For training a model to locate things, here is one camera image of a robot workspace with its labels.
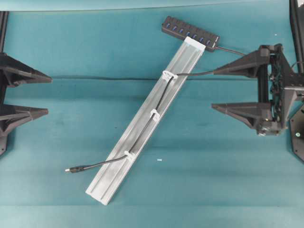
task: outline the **small white object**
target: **small white object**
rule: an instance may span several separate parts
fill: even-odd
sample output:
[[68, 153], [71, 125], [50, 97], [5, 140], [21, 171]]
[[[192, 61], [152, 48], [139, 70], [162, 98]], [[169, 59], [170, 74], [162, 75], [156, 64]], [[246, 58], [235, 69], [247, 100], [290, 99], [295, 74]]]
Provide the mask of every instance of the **small white object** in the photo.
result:
[[164, 71], [162, 72], [162, 78], [165, 79], [167, 82], [169, 82], [169, 80], [170, 80], [172, 77], [173, 77], [174, 79], [178, 78], [177, 75], [171, 73], [171, 72], [168, 71], [168, 70], [164, 70]]
[[150, 112], [150, 117], [151, 117], [153, 114], [155, 114], [154, 117], [153, 117], [153, 120], [154, 120], [155, 122], [159, 121], [161, 115], [157, 112], [157, 110], [156, 110], [155, 108], [151, 110], [151, 112]]
[[129, 153], [128, 151], [125, 151], [124, 154], [125, 154], [125, 155], [128, 155], [128, 156], [127, 156], [127, 159], [128, 159], [129, 161], [133, 161], [133, 160], [135, 159], [135, 154], [133, 154], [133, 153]]

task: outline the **teal surface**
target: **teal surface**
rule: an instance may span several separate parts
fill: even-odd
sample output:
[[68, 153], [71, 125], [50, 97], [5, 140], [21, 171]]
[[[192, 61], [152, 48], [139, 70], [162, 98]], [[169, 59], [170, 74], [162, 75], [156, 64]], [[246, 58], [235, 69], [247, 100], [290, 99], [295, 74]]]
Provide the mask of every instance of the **teal surface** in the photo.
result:
[[1, 10], [7, 11], [62, 11], [114, 10], [158, 7], [217, 5], [269, 0], [1, 0]]
[[[107, 158], [179, 48], [160, 31], [166, 16], [246, 53], [282, 43], [292, 64], [288, 11], [279, 0], [11, 13], [5, 51], [54, 82], [7, 90], [7, 104], [49, 115], [9, 137], [0, 159], [0, 227], [303, 227], [304, 165], [289, 132], [258, 137], [210, 107], [256, 101], [257, 82], [242, 77], [188, 80], [108, 206], [85, 194], [98, 169], [64, 173]], [[194, 71], [236, 58], [206, 52]]]

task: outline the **black cable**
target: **black cable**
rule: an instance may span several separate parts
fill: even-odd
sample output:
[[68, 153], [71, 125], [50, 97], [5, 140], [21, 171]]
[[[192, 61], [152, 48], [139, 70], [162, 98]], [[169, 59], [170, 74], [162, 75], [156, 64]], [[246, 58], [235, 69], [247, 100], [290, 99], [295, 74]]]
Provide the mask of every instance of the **black cable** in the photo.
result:
[[201, 73], [195, 73], [195, 74], [177, 74], [177, 76], [201, 76], [201, 75], [211, 75], [213, 74], [213, 70], [211, 71], [206, 71], [206, 72], [201, 72]]
[[226, 52], [231, 52], [231, 53], [234, 53], [234, 54], [237, 54], [237, 55], [240, 55], [240, 56], [244, 56], [245, 55], [242, 52], [238, 52], [238, 51], [235, 51], [235, 50], [232, 50], [232, 49], [228, 49], [228, 48], [224, 48], [224, 47], [220, 47], [220, 46], [217, 46], [216, 49], [222, 50], [222, 51], [226, 51]]
[[[161, 97], [156, 105], [156, 110], [159, 108], [159, 106], [161, 105], [162, 103], [162, 100], [164, 98], [164, 95], [166, 94], [167, 90], [168, 90], [168, 87], [171, 83], [171, 81], [173, 80], [173, 77], [171, 77], [163, 91], [163, 93], [161, 94]], [[129, 149], [129, 153], [132, 152], [132, 150], [134, 149], [134, 146], [137, 144], [137, 142], [139, 141], [139, 139], [141, 138], [141, 136], [143, 135], [144, 131], [147, 129], [147, 127], [149, 126], [149, 124], [151, 123], [151, 120], [153, 119], [153, 117], [155, 116], [155, 114], [152, 114], [152, 116], [149, 118], [148, 122], [146, 123], [146, 125], [143, 127], [142, 131], [140, 132], [139, 136], [137, 137], [137, 139], [135, 140], [135, 142], [133, 143], [132, 147]], [[100, 166], [100, 165], [103, 165], [103, 164], [107, 164], [107, 163], [111, 163], [111, 162], [117, 162], [117, 161], [120, 161], [124, 158], [126, 158], [128, 155], [124, 155], [122, 157], [119, 157], [119, 158], [116, 158], [116, 159], [111, 159], [111, 160], [107, 160], [107, 161], [102, 161], [100, 163], [96, 163], [94, 165], [85, 165], [85, 166], [76, 166], [76, 167], [73, 167], [73, 168], [69, 168], [69, 169], [66, 169], [66, 172], [71, 172], [71, 173], [74, 173], [74, 172], [80, 172], [80, 171], [84, 171], [84, 170], [88, 170], [90, 168], [94, 168], [96, 166]]]
[[291, 68], [294, 68], [294, 66], [295, 66], [297, 63], [302, 63], [302, 64], [303, 64], [304, 62], [303, 62], [303, 61], [296, 61], [294, 64], [291, 65]]

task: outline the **aluminum rail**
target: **aluminum rail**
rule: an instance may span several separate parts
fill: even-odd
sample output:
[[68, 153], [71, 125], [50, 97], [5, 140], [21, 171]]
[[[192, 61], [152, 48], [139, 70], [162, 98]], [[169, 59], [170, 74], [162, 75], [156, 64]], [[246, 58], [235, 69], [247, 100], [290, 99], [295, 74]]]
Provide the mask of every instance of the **aluminum rail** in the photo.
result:
[[[139, 137], [168, 83], [168, 78], [166, 78], [166, 75], [164, 74], [166, 74], [166, 72], [171, 73], [171, 75], [190, 73], [204, 53], [204, 50], [205, 46], [203, 44], [190, 37], [187, 37], [184, 40], [183, 44], [167, 66], [165, 73], [163, 73], [157, 81], [122, 137], [109, 154], [107, 160], [124, 156], [125, 152], [129, 151]], [[130, 153], [131, 156], [118, 162], [104, 164], [87, 188], [87, 194], [104, 205], [109, 203], [186, 79], [187, 76], [179, 76], [172, 80], [167, 92], [164, 94], [162, 103], [157, 110], [159, 114], [158, 118], [153, 119], [153, 121], [150, 121], [147, 125], [136, 145], [133, 147], [133, 150]]]

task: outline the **cable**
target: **cable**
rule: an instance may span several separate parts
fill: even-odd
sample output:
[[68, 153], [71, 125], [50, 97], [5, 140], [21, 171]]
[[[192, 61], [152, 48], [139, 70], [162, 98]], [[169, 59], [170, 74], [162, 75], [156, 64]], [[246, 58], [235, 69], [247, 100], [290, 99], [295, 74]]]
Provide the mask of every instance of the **cable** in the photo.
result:
[[[164, 95], [166, 94], [167, 90], [168, 90], [168, 87], [171, 83], [171, 81], [173, 80], [173, 77], [171, 77], [163, 91], [163, 93], [161, 94], [161, 97], [156, 105], [156, 110], [159, 108], [159, 106], [161, 105], [162, 103], [162, 100], [164, 98]], [[143, 135], [144, 131], [147, 129], [147, 127], [149, 126], [149, 124], [151, 123], [151, 120], [153, 119], [153, 117], [155, 116], [155, 114], [153, 114], [148, 122], [146, 123], [146, 125], [143, 127], [142, 131], [140, 132], [139, 136], [137, 137], [137, 139], [135, 140], [135, 142], [133, 143], [132, 147], [129, 149], [129, 153], [131, 153], [131, 151], [134, 149], [135, 145], [137, 144], [137, 142], [139, 141], [139, 139], [141, 138], [141, 136]], [[111, 159], [111, 160], [107, 160], [107, 161], [102, 161], [100, 163], [96, 163], [94, 165], [84, 165], [84, 166], [76, 166], [76, 167], [72, 167], [72, 168], [69, 168], [69, 169], [66, 169], [65, 171], [66, 172], [71, 172], [71, 173], [75, 173], [75, 172], [81, 172], [81, 171], [84, 171], [84, 170], [88, 170], [90, 168], [94, 168], [96, 166], [100, 166], [100, 165], [103, 165], [103, 164], [107, 164], [107, 163], [112, 163], [112, 162], [117, 162], [117, 161], [120, 161], [124, 158], [126, 158], [128, 155], [124, 155], [122, 157], [119, 157], [119, 158], [116, 158], [116, 159]]]
[[291, 68], [294, 68], [294, 66], [295, 66], [297, 63], [302, 63], [302, 64], [303, 64], [304, 62], [302, 62], [302, 61], [296, 61], [294, 64], [291, 65]]
[[90, 168], [93, 168], [93, 167], [96, 167], [96, 166], [100, 166], [100, 165], [103, 165], [103, 164], [107, 164], [107, 163], [111, 163], [111, 162], [116, 162], [116, 161], [124, 159], [125, 157], [127, 157], [127, 155], [124, 155], [124, 156], [122, 156], [120, 158], [116, 158], [116, 159], [112, 159], [112, 160], [108, 160], [108, 161], [103, 161], [103, 162], [100, 162], [100, 163], [97, 163], [97, 164], [94, 164], [94, 165], [76, 166], [76, 167], [73, 167], [73, 168], [66, 169], [65, 171], [66, 172], [71, 172], [71, 173], [80, 172], [80, 171], [88, 170]]
[[201, 76], [201, 75], [211, 75], [213, 74], [213, 70], [211, 71], [206, 71], [206, 72], [201, 72], [201, 73], [195, 73], [195, 74], [177, 74], [177, 76]]
[[226, 51], [226, 52], [231, 52], [231, 53], [234, 53], [234, 54], [237, 54], [237, 55], [240, 55], [240, 56], [244, 56], [245, 55], [244, 53], [241, 53], [241, 52], [238, 52], [238, 51], [235, 51], [235, 50], [232, 50], [232, 49], [220, 47], [220, 46], [217, 46], [216, 49], [222, 50], [222, 51]]

